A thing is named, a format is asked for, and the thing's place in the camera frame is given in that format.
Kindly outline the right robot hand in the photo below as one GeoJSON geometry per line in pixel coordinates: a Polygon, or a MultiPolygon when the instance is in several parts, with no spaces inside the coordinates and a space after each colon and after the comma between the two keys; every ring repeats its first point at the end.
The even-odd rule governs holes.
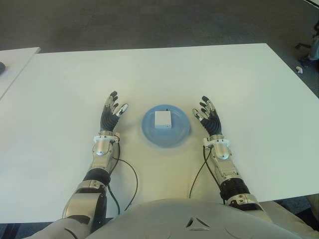
{"type": "Polygon", "coordinates": [[[201,106],[200,111],[192,109],[195,118],[199,120],[210,136],[222,135],[221,121],[212,101],[208,97],[203,96],[199,104],[201,106]]]}

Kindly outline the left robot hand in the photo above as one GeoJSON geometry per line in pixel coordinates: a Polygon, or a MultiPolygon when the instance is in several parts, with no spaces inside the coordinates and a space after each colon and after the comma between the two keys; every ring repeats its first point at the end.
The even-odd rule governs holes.
{"type": "Polygon", "coordinates": [[[118,93],[113,91],[110,93],[103,106],[103,111],[100,119],[100,131],[113,131],[117,125],[119,118],[128,109],[128,104],[121,105],[118,109],[118,93]]]}

